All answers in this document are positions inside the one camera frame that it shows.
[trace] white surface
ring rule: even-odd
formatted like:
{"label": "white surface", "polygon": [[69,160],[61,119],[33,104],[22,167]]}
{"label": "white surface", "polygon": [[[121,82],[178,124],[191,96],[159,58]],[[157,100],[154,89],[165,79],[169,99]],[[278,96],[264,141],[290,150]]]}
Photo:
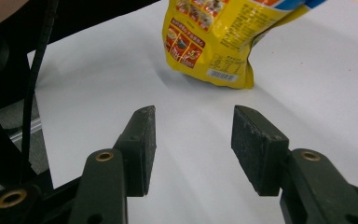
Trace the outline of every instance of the white surface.
{"label": "white surface", "polygon": [[259,110],[330,158],[358,186],[358,3],[330,0],[271,31],[254,49],[255,88],[219,88],[174,72],[160,30],[168,1],[48,47],[36,89],[54,186],[111,147],[136,109],[157,108],[149,195],[130,223],[283,223],[230,148],[234,105]]}

